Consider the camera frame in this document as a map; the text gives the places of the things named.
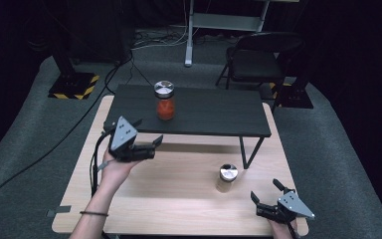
black cable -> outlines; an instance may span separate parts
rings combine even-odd
[[[101,90],[101,92],[98,94],[97,98],[95,99],[95,101],[92,103],[92,105],[89,107],[89,109],[85,112],[85,114],[80,118],[80,120],[77,121],[76,124],[74,124],[74,126],[65,134],[65,136],[62,137],[61,140],[59,140],[49,151],[47,151],[43,156],[39,157],[39,159],[37,159],[36,161],[34,161],[33,163],[31,163],[30,165],[26,166],[25,168],[21,169],[19,172],[15,173],[14,175],[12,175],[10,178],[8,178],[7,180],[5,180],[3,183],[0,184],[0,189],[5,186],[8,182],[10,182],[11,180],[13,180],[14,178],[16,178],[17,176],[19,176],[20,174],[22,174],[23,172],[27,171],[28,169],[30,169],[31,167],[33,167],[34,165],[36,165],[37,163],[39,163],[40,161],[42,161],[46,156],[48,156],[49,154],[51,154],[65,139],[67,139],[67,137],[77,128],[77,126],[84,120],[84,118],[89,114],[89,112],[92,110],[92,108],[95,106],[95,104],[97,103],[97,101],[100,99],[101,95],[103,94],[105,88],[103,88]]]
[[[105,131],[97,140],[97,143],[95,144],[95,152],[93,153],[92,160],[90,162],[90,183],[92,186],[92,197],[95,195],[96,190],[97,190],[97,177],[96,177],[96,172],[94,173],[93,170],[97,170],[97,154],[98,154],[98,147],[100,146],[101,142],[108,136],[110,135],[112,130]]]
[[[134,43],[134,48],[132,50],[137,50],[137,49],[146,48],[146,47],[177,46],[177,45],[186,43],[187,41],[179,42],[181,39],[183,39],[186,36],[186,32],[187,32],[186,29],[188,28],[188,21],[187,21],[187,18],[186,18],[187,14],[186,14],[186,11],[185,11],[185,9],[186,9],[186,7],[185,7],[185,0],[183,0],[182,2],[183,2],[183,5],[184,5],[184,20],[185,20],[184,21],[184,23],[185,23],[185,32],[183,34],[179,34],[179,33],[174,32],[174,31],[172,31],[172,33],[169,33],[169,28],[166,28],[166,35],[164,37],[161,37],[161,38],[150,38],[149,41],[142,41],[142,42],[139,43],[139,44],[144,44],[144,46],[136,47],[136,45],[138,43]],[[163,42],[164,39],[174,40],[175,38],[176,38],[176,41],[174,41],[173,43]],[[149,42],[162,42],[165,45],[157,45],[157,44],[156,45],[149,45],[149,44],[147,44]]]
[[[113,95],[115,94],[115,92],[109,88],[109,86],[108,86],[108,82],[111,81],[111,79],[113,78],[113,76],[116,74],[117,70],[118,70],[121,66],[125,65],[125,64],[126,64],[127,62],[129,62],[129,61],[133,61],[133,56],[132,56],[132,51],[131,51],[131,50],[129,50],[129,59],[126,60],[125,62],[119,64],[119,65],[116,65],[112,70],[110,70],[109,73],[106,74],[106,77],[104,78],[104,87],[105,87],[110,93],[112,93]]]
[[[297,239],[298,237],[296,236],[295,230],[293,229],[292,225],[290,225],[290,222],[288,222],[286,225],[289,229],[290,236],[292,237],[292,239]]]
[[[126,80],[125,85],[128,85],[129,81],[131,81],[131,79],[132,79],[132,69],[133,68],[134,68],[134,57],[132,55],[132,58],[131,58],[131,67],[129,68],[129,78],[128,78],[128,80]]]
[[[151,84],[147,78],[141,73],[141,71],[137,68],[137,66],[135,66],[134,64],[134,61],[131,61],[132,62],[132,66],[138,71],[139,75],[141,75],[142,78],[144,78],[144,80],[148,83],[148,85],[150,86],[153,86],[153,84]]]
[[[139,32],[137,35],[140,37],[139,39],[135,39],[135,43],[133,44],[133,50],[140,49],[143,47],[151,47],[151,46],[175,46],[178,44],[178,41],[183,38],[183,34],[179,34],[178,32],[172,31],[172,33],[169,33],[169,28],[167,28],[167,33],[159,33],[154,31],[148,31],[149,33],[153,34],[163,34],[163,36],[160,37],[149,37],[147,32]],[[163,43],[164,45],[150,45],[150,43]]]

wooden table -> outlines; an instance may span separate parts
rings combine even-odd
[[[58,213],[53,230],[71,233],[91,197],[89,166],[113,97],[102,99],[95,120],[80,154],[61,206],[69,213]],[[104,232],[134,235],[194,236],[271,236],[265,218],[256,216],[250,198],[254,191],[261,202],[276,205],[282,193],[272,184],[277,178],[294,188],[287,158],[268,105],[263,104],[272,136],[266,138],[250,169],[243,169],[237,136],[165,134],[154,159],[141,162],[116,193]],[[135,142],[151,142],[157,133],[139,133]],[[246,151],[258,139],[244,138]],[[108,138],[101,144],[99,158]],[[219,167],[235,164],[238,178],[231,190],[220,193],[215,184]],[[298,233],[308,226],[297,219]]]

gray carpet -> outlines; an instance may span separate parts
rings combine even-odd
[[[152,84],[169,80],[177,87],[215,89],[228,46],[222,41],[196,45],[191,68],[183,66],[185,45],[144,48],[133,55],[135,65]],[[79,64],[78,72],[100,76],[90,98],[56,100],[47,95],[59,70],[53,58],[45,60],[0,143],[0,184],[40,159],[69,132],[97,99],[112,67]],[[111,89],[129,79],[130,67],[127,63],[119,69],[109,84]],[[147,85],[136,69],[129,83]],[[316,215],[308,221],[306,238],[382,238],[382,205],[339,119],[314,86],[308,85],[307,92],[313,110],[278,108],[275,112],[298,194]],[[46,217],[46,212],[60,204],[97,105],[55,150],[0,189],[0,238],[68,237],[53,232],[53,218]]]

black tabletop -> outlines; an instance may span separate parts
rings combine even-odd
[[[269,137],[271,131],[258,92],[175,88],[175,117],[156,114],[152,87],[119,85],[104,122],[109,128],[119,117],[142,120],[140,132]]]

glass jar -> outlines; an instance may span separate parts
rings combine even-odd
[[[173,89],[173,84],[168,81],[161,81],[154,85],[156,112],[161,120],[171,120],[175,115]]]
[[[232,183],[238,176],[238,169],[233,164],[223,164],[220,167],[219,178],[216,183],[216,189],[222,193],[228,192]]]

